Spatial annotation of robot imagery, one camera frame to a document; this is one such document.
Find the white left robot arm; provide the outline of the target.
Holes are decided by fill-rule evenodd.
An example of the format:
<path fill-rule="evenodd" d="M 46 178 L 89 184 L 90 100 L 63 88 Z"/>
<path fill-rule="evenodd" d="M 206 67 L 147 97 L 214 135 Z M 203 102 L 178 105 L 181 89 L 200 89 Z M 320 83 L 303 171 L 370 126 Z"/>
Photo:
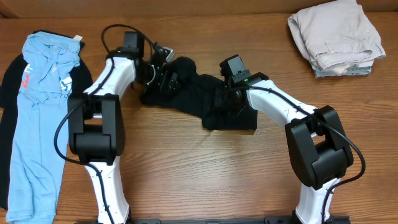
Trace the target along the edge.
<path fill-rule="evenodd" d="M 120 101 L 134 81 L 153 84 L 164 74 L 162 66 L 174 57 L 173 49 L 154 42 L 145 62 L 146 41 L 144 34 L 125 32 L 123 46 L 108 52 L 98 79 L 68 99 L 70 150 L 89 173 L 98 206 L 97 223 L 132 222 L 120 171 L 126 140 Z"/>

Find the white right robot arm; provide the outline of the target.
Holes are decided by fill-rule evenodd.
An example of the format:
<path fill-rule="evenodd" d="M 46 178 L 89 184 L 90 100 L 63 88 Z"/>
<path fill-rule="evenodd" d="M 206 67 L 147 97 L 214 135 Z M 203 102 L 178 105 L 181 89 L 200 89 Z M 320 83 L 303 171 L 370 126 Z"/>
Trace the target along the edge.
<path fill-rule="evenodd" d="M 220 63 L 224 86 L 216 91 L 218 110 L 252 108 L 285 129 L 290 164 L 301 181 L 300 199 L 291 215 L 265 217 L 265 223 L 349 223 L 349 217 L 329 212 L 332 186 L 353 164 L 338 113 L 296 100 L 265 74 L 251 72 L 234 55 Z"/>

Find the black t-shirt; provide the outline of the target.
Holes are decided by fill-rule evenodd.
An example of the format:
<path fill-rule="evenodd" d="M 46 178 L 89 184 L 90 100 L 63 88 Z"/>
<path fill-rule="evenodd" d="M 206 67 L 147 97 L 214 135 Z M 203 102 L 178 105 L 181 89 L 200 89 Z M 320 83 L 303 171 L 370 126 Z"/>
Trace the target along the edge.
<path fill-rule="evenodd" d="M 140 95 L 141 103 L 197 116 L 208 130 L 257 129 L 257 111 L 248 106 L 239 114 L 215 111 L 215 90 L 223 87 L 222 80 L 207 74 L 197 74 L 195 62 L 188 57 L 178 57 L 170 63 L 178 73 L 179 90 L 174 95 L 161 95 L 145 87 Z"/>

